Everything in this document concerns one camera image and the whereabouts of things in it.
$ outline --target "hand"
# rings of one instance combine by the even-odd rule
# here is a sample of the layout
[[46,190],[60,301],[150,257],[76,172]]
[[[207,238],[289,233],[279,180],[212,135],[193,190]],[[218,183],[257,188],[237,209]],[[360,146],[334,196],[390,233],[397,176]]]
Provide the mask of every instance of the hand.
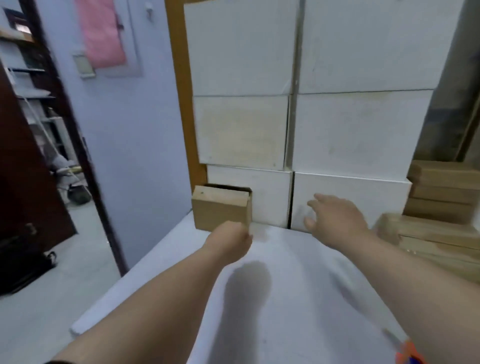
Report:
[[372,234],[362,213],[349,200],[315,194],[307,203],[317,215],[317,221],[306,217],[305,227],[326,246],[340,250],[360,236]]
[[224,265],[244,257],[252,245],[253,236],[241,222],[226,221],[208,236],[204,248],[219,253]]

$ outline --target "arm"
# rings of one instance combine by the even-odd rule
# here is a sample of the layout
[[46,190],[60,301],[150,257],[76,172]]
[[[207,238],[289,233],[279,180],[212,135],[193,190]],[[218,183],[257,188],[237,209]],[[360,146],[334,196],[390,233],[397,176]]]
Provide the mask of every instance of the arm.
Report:
[[222,224],[202,248],[141,287],[54,360],[186,363],[218,275],[242,258],[251,244],[241,223]]
[[315,195],[306,228],[362,271],[430,364],[480,363],[480,287],[376,237],[353,203]]

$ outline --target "black bag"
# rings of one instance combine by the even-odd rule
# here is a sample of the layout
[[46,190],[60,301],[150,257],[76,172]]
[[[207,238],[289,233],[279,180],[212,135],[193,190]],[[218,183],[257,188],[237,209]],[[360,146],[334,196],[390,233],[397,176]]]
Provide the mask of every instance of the black bag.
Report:
[[56,266],[57,255],[45,255],[25,237],[0,240],[0,295],[15,293]]

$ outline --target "orange object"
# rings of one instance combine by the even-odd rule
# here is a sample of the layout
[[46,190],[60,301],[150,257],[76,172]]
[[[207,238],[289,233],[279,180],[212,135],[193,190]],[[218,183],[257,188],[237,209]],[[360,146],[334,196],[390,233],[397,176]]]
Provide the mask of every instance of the orange object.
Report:
[[410,358],[415,358],[423,364],[427,364],[423,356],[419,354],[412,340],[407,340],[403,344],[402,352],[398,352],[395,355],[396,364],[409,364]]

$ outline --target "forearm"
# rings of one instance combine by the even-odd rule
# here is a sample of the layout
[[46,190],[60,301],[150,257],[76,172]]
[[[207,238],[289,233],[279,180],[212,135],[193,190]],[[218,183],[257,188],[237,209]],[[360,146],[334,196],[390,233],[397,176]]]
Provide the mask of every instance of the forearm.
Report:
[[480,363],[477,285],[373,234],[345,244],[341,252],[362,271],[430,364]]
[[56,360],[81,363],[185,363],[212,287],[224,267],[201,248],[149,281]]

